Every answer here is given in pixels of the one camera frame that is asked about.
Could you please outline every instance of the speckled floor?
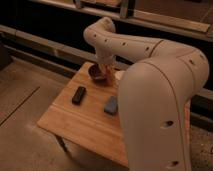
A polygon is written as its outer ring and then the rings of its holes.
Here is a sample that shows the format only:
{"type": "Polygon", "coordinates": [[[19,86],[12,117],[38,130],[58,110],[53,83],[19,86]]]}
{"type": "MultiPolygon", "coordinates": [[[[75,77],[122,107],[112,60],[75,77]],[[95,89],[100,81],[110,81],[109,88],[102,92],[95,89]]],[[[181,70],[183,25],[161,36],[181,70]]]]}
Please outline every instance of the speckled floor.
{"type": "Polygon", "coordinates": [[[191,159],[193,171],[213,170],[213,133],[191,126],[191,159]]]}
{"type": "Polygon", "coordinates": [[[202,0],[136,0],[135,9],[196,22],[212,24],[213,1],[202,0]]]}
{"type": "MultiPolygon", "coordinates": [[[[0,126],[0,171],[128,171],[67,141],[72,156],[66,155],[51,134],[37,127],[36,122],[68,78],[21,60],[9,69],[36,82],[39,89],[0,126]]],[[[212,146],[213,133],[191,126],[194,171],[213,170],[212,146]]]]}

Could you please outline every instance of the table leg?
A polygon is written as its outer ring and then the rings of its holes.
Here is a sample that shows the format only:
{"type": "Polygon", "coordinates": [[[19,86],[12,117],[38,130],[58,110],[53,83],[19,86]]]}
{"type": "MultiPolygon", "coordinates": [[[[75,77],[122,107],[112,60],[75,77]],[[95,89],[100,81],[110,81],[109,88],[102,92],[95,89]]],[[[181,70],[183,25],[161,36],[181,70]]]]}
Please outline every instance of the table leg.
{"type": "Polygon", "coordinates": [[[63,141],[63,139],[62,139],[60,136],[58,136],[58,135],[55,135],[55,138],[56,138],[56,140],[58,141],[58,143],[59,143],[59,145],[61,146],[61,148],[62,148],[65,152],[68,152],[67,147],[66,147],[66,145],[65,145],[65,143],[64,143],[64,141],[63,141]]]}

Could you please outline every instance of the wooden table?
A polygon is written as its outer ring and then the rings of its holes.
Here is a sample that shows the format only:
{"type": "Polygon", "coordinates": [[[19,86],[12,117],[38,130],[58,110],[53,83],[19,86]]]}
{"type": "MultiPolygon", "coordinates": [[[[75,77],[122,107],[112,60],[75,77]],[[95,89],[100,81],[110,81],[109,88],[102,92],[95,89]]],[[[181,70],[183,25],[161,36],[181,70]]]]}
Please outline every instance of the wooden table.
{"type": "MultiPolygon", "coordinates": [[[[109,97],[116,96],[117,89],[95,84],[87,72],[91,65],[86,62],[82,66],[38,121],[38,125],[55,134],[65,151],[67,149],[62,138],[128,166],[119,115],[110,116],[103,111],[109,97]],[[71,103],[78,86],[87,89],[80,106],[71,103]]],[[[186,116],[189,116],[189,108],[185,110],[186,116]]]]}

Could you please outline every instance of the black remote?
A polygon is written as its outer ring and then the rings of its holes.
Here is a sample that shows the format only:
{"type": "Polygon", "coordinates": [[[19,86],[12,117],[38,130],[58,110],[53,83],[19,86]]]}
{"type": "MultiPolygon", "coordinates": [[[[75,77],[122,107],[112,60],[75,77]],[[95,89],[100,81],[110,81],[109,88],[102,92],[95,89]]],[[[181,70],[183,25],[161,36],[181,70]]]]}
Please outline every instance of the black remote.
{"type": "Polygon", "coordinates": [[[81,103],[81,100],[84,97],[84,94],[86,93],[86,88],[79,86],[76,90],[74,96],[72,97],[72,103],[79,105],[81,103]]]}

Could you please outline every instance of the small bowl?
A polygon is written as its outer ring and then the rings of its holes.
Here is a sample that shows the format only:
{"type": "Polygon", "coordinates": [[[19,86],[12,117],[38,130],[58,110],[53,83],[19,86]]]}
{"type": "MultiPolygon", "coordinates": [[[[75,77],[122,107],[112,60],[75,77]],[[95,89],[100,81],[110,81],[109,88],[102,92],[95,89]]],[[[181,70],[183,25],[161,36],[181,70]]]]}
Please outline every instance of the small bowl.
{"type": "Polygon", "coordinates": [[[98,64],[92,65],[89,68],[88,73],[93,81],[99,82],[106,80],[106,76],[101,72],[101,70],[98,67],[98,64]]]}

